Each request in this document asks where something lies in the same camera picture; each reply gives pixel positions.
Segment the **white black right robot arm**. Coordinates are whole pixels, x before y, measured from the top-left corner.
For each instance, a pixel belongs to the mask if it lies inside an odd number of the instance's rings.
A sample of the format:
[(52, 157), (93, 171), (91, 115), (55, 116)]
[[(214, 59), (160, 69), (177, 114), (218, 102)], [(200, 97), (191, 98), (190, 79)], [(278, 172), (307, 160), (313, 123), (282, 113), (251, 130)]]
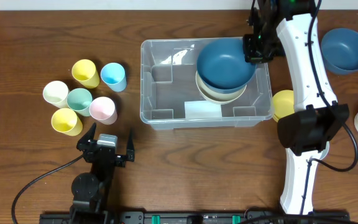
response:
[(318, 40), (319, 6), (315, 1), (254, 1), (248, 20), (253, 33), (243, 37), (246, 62), (287, 58), (295, 112), (278, 120), (277, 133), (287, 155), (280, 205), (291, 215), (313, 212), (317, 166), (349, 117), (348, 106), (338, 103), (326, 75)]

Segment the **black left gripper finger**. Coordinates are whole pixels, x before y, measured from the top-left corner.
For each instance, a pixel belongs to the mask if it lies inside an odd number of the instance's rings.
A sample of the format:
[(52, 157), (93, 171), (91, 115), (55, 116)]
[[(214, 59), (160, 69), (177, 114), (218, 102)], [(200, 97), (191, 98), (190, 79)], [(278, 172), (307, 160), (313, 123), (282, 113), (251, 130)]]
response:
[(90, 129), (77, 142), (76, 145), (77, 150), (87, 151), (91, 149), (97, 143), (97, 140), (94, 139), (95, 132), (96, 132), (96, 123), (93, 123)]
[(135, 161), (135, 148), (132, 137), (132, 130), (129, 131), (129, 137), (127, 141), (127, 149), (126, 149), (127, 161), (134, 162)]

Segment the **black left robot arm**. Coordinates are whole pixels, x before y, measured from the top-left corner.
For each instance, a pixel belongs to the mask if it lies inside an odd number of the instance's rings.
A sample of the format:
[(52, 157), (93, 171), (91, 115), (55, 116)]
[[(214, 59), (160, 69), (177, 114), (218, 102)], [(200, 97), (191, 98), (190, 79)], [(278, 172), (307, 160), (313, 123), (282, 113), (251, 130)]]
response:
[(126, 153), (116, 152), (117, 136), (100, 134), (94, 138), (96, 124), (77, 142), (76, 148), (83, 153), (85, 162), (91, 164), (89, 172), (78, 175), (71, 185), (73, 205), (70, 212), (101, 213), (108, 199), (109, 189), (116, 167), (125, 167), (126, 162), (135, 161), (132, 133), (127, 140)]

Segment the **dark blue bowl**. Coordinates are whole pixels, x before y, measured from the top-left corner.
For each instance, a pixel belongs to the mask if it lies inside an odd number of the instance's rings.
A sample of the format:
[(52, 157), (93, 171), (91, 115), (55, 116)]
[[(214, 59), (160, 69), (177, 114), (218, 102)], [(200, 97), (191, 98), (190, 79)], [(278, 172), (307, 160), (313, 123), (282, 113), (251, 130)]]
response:
[(204, 84), (218, 93), (234, 93), (246, 86), (256, 65), (245, 61), (241, 39), (217, 39), (206, 45), (197, 59), (197, 72)]
[(358, 32), (337, 28), (327, 32), (321, 41), (324, 66), (336, 75), (358, 72)]

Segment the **small yellow bowl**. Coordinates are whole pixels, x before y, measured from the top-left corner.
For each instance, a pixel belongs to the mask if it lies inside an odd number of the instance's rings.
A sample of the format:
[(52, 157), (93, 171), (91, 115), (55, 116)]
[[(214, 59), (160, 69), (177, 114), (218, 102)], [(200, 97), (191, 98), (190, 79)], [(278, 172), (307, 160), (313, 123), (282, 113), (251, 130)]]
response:
[(273, 119), (276, 122), (295, 112), (293, 90), (282, 90), (276, 93), (272, 99), (274, 108)]

